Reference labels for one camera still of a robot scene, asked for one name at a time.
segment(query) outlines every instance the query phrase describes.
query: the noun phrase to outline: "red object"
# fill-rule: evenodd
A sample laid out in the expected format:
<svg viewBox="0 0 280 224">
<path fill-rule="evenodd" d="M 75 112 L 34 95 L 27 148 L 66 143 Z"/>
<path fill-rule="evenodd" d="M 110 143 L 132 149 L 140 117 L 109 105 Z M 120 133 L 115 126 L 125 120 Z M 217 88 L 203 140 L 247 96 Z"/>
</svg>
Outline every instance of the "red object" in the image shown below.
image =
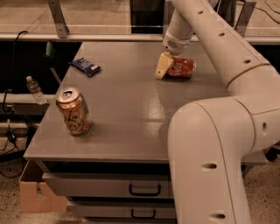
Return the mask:
<svg viewBox="0 0 280 224">
<path fill-rule="evenodd" d="M 196 64 L 193 59 L 173 58 L 174 61 L 167 70 L 167 74 L 174 77 L 191 78 Z"/>
</svg>

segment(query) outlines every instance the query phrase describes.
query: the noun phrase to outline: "water bottle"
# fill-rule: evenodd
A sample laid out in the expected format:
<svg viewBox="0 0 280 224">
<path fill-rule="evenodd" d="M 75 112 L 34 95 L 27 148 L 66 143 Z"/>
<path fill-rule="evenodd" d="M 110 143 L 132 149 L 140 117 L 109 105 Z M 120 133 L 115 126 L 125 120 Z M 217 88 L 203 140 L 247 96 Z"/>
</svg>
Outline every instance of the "water bottle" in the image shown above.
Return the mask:
<svg viewBox="0 0 280 224">
<path fill-rule="evenodd" d="M 30 93 L 33 95 L 37 104 L 42 105 L 46 103 L 46 98 L 42 92 L 40 85 L 31 76 L 26 77 L 26 86 L 28 87 Z"/>
</svg>

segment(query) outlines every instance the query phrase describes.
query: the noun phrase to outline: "tin can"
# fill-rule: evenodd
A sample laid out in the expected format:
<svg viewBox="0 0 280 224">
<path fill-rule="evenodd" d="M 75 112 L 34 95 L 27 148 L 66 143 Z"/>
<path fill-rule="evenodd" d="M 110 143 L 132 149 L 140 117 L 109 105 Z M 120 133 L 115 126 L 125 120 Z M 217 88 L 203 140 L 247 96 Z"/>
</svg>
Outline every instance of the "tin can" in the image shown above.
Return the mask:
<svg viewBox="0 0 280 224">
<path fill-rule="evenodd" d="M 88 106 L 77 88 L 60 90 L 56 95 L 56 105 L 71 135 L 78 136 L 90 128 Z"/>
</svg>

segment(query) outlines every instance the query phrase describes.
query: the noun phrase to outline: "cardboard box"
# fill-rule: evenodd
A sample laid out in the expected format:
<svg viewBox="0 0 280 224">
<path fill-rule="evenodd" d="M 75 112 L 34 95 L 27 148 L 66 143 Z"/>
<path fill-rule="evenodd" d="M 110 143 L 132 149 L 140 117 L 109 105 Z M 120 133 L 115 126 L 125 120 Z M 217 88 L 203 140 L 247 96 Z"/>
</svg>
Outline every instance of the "cardboard box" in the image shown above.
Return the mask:
<svg viewBox="0 0 280 224">
<path fill-rule="evenodd" d="M 34 161 L 28 161 L 19 179 L 21 213 L 63 213 L 67 198 L 56 196 L 42 179 L 43 172 Z"/>
</svg>

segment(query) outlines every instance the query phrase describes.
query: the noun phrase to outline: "drawer handle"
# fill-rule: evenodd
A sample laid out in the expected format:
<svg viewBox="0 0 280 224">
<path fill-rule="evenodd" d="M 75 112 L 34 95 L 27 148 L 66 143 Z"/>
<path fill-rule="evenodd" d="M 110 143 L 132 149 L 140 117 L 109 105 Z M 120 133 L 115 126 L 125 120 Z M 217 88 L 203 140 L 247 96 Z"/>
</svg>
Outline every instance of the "drawer handle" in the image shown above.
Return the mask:
<svg viewBox="0 0 280 224">
<path fill-rule="evenodd" d="M 156 210 L 153 210 L 152 211 L 152 216 L 135 216 L 134 215 L 134 210 L 131 209 L 131 217 L 134 218 L 134 219 L 139 219 L 139 220 L 152 220 L 152 219 L 155 219 L 156 217 Z"/>
<path fill-rule="evenodd" d="M 141 196 L 141 197 L 155 197 L 161 193 L 161 185 L 157 186 L 157 192 L 133 192 L 132 184 L 129 185 L 129 193 L 132 196 Z"/>
</svg>

